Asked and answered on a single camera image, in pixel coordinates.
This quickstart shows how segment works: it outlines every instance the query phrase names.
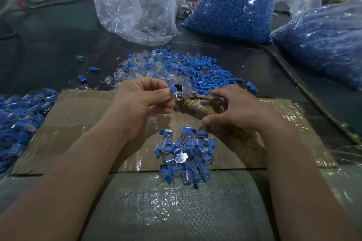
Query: cardboard sheet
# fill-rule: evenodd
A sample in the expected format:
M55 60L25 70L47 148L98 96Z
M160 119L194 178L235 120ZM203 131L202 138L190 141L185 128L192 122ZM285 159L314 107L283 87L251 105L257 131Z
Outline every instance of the cardboard sheet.
M26 151L16 162L14 174L43 174L83 133L103 116L114 93L93 90L65 89L39 128ZM322 168L337 164L316 135L305 117L290 100L264 99L286 119L294 122L299 135L314 154L316 164ZM173 129L174 137L182 133L184 125L205 129L193 111L180 109L170 115L157 116L157 128L145 125L143 131L120 152L112 171L158 171L162 159L156 159L157 141L162 139L159 129ZM245 137L218 127L207 129L217 141L214 152L215 169L265 168L266 160L260 136L250 131Z

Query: forearm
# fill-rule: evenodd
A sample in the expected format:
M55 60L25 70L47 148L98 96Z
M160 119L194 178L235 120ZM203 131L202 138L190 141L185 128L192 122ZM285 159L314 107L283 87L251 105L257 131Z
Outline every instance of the forearm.
M0 215L0 239L76 240L124 145L117 130L95 125Z
M359 240L296 128L283 122L261 136L281 239Z

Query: bag of blue plastic parts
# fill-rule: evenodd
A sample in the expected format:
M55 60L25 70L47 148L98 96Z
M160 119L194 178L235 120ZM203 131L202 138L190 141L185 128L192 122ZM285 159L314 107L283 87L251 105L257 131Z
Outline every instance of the bag of blue plastic parts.
M196 32L270 43L274 1L199 0L181 25Z
M362 89L362 1L311 9L271 35L295 59Z

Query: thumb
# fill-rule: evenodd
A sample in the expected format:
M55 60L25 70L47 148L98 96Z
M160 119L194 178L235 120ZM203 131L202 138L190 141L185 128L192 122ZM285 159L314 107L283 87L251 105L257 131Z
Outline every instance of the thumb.
M173 93L170 88L159 89L155 91L146 91L145 92L145 101L147 105L157 105L168 100L171 100Z
M207 126L224 125L224 124L228 124L228 119L225 116L225 113L213 114L213 115L205 116L202 119L202 123Z

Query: fingernail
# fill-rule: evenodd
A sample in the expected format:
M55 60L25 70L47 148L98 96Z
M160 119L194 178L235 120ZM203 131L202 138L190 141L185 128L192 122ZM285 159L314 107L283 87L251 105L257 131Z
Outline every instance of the fingernail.
M172 91L171 91L170 88L163 89L163 91L165 92L166 96L171 96L172 95Z
M204 123L205 125L209 125L209 124L210 124L210 118L208 118L207 116L204 117L204 118L202 119L202 123Z

